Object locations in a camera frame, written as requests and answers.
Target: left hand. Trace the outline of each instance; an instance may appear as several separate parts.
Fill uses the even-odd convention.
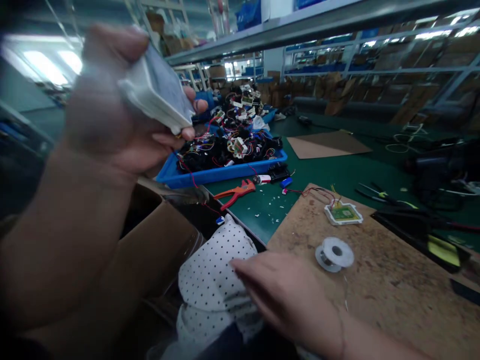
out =
[[[66,107],[61,145],[127,175],[156,175],[172,149],[195,137],[192,127],[182,138],[157,120],[148,118],[124,100],[118,86],[127,70],[144,54],[148,35],[140,28],[94,25],[83,48],[83,70]],[[184,88],[197,112],[208,104],[195,101],[195,91]]]

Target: pliers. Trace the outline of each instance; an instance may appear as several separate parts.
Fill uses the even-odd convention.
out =
[[[361,195],[363,195],[364,197],[367,197],[369,199],[372,199],[372,200],[375,200],[375,201],[378,201],[380,203],[389,203],[391,205],[395,205],[395,206],[401,206],[401,207],[409,207],[409,208],[414,208],[414,209],[418,209],[415,205],[412,205],[411,203],[409,202],[406,202],[406,201],[401,201],[401,200],[396,200],[394,199],[393,197],[391,197],[390,195],[388,195],[385,191],[382,190],[382,188],[380,186],[378,186],[376,183],[374,183],[373,181],[371,182],[372,186],[375,189],[372,189],[371,187],[368,187],[367,185],[364,185],[362,183],[358,183],[358,185],[370,190],[371,192],[375,193],[378,195],[377,196],[373,196],[373,195],[368,195],[366,192],[363,192],[359,189],[355,189],[355,191]]]
[[[238,198],[254,191],[255,191],[255,184],[250,179],[247,179],[246,182],[245,180],[241,181],[241,186],[238,186],[228,191],[221,192],[215,195],[213,198],[215,200],[218,200],[218,199],[233,195],[233,197],[220,208],[220,211],[223,211],[229,208],[230,206],[232,206],[237,201]]]

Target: cardboard sheet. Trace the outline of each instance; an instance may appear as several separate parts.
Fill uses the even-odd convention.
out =
[[[369,153],[369,147],[343,131],[287,137],[299,159],[329,158]]]

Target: right hand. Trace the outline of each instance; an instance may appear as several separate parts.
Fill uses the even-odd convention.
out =
[[[265,320],[282,335],[329,359],[342,355],[339,311],[304,260],[265,251],[230,265]]]

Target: solder wire spool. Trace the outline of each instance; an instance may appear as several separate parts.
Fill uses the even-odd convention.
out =
[[[338,273],[342,268],[352,266],[354,252],[348,244],[338,237],[327,237],[315,250],[318,264],[330,273]]]

